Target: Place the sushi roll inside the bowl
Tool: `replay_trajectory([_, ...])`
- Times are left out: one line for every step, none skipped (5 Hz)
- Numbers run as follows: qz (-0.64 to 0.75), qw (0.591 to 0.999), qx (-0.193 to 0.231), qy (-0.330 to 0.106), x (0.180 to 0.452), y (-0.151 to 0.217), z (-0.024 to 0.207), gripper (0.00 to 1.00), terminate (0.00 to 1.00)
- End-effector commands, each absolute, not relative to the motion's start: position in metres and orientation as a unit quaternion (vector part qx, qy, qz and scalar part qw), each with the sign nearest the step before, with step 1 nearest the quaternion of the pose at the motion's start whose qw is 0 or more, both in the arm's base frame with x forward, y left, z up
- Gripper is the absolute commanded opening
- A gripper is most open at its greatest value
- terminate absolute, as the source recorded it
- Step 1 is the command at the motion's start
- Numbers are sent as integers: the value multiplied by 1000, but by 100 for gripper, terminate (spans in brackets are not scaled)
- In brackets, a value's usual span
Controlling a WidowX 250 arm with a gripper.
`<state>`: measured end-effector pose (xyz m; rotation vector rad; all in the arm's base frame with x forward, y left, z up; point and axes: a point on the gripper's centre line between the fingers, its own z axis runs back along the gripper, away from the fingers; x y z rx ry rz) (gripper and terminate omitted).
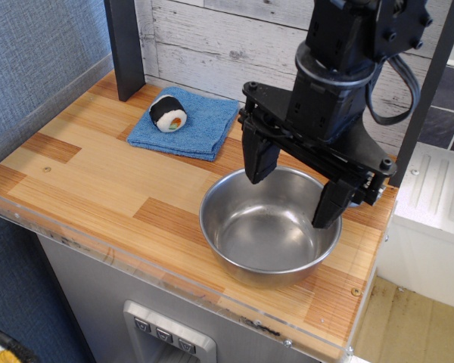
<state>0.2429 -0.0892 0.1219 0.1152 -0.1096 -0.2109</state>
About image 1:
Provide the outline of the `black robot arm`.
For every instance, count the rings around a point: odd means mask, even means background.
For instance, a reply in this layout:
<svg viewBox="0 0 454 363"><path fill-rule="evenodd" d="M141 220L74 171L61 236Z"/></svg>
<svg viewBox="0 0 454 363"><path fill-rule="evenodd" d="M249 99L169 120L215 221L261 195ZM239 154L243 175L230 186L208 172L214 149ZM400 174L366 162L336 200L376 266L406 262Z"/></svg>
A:
<svg viewBox="0 0 454 363"><path fill-rule="evenodd" d="M423 1L317 1L295 56L292 90L247 82L239 120L244 169L256 184L285 151L327 178L313 227L328 228L351 204L375 203L396 164L366 131L363 114L385 64L406 84L418 80L401 58L422 46L432 23Z"/></svg>

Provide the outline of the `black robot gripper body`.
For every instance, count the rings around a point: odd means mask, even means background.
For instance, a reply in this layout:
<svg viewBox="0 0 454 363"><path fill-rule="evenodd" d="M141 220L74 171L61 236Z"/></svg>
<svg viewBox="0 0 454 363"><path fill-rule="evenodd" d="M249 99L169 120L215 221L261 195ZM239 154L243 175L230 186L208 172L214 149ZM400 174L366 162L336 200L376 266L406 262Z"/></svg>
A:
<svg viewBox="0 0 454 363"><path fill-rule="evenodd" d="M271 133L280 152L287 152L328 182L344 180L352 185L351 203L374 204L384 191L385 180L396 172L395 163L363 125L381 65L364 59L342 70L326 64L312 47L301 43L296 66L291 90L258 82L244 84L242 126L251 121Z"/></svg>

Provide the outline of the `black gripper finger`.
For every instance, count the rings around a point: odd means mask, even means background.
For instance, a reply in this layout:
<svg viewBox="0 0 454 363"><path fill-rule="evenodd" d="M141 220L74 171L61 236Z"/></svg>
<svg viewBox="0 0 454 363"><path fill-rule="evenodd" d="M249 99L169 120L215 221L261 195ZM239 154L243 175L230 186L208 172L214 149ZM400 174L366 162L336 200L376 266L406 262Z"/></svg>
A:
<svg viewBox="0 0 454 363"><path fill-rule="evenodd" d="M354 187L344 180L329 181L323 188L312 220L314 228L329 228L349 206Z"/></svg>
<svg viewBox="0 0 454 363"><path fill-rule="evenodd" d="M250 182L255 185L276 168L280 147L274 143L275 137L271 133L251 121L244 122L242 132L244 169Z"/></svg>

